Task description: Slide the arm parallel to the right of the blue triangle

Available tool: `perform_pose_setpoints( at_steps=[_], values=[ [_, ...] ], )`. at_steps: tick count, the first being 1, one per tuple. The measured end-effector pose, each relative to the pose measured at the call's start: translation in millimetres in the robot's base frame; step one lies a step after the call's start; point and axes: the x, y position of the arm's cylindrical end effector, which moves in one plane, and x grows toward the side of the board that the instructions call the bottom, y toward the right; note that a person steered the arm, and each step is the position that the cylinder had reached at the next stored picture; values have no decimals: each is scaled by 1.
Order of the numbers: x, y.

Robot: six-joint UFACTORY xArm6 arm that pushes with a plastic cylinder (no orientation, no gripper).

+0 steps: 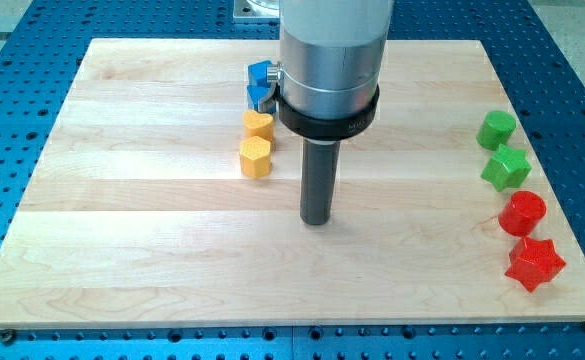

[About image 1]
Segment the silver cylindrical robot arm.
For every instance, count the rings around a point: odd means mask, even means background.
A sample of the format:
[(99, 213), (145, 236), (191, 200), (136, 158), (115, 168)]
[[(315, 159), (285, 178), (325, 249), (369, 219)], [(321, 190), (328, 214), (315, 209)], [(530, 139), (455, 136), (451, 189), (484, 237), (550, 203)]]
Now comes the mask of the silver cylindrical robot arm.
[(373, 121), (394, 2), (281, 0), (279, 117), (315, 141), (358, 135)]

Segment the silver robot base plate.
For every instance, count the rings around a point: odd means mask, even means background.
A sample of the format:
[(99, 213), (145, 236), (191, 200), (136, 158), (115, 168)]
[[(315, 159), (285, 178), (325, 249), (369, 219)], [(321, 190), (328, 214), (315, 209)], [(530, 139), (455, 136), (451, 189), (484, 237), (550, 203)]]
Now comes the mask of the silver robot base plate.
[(233, 20), (237, 23), (277, 22), (279, 4), (279, 0), (233, 0)]

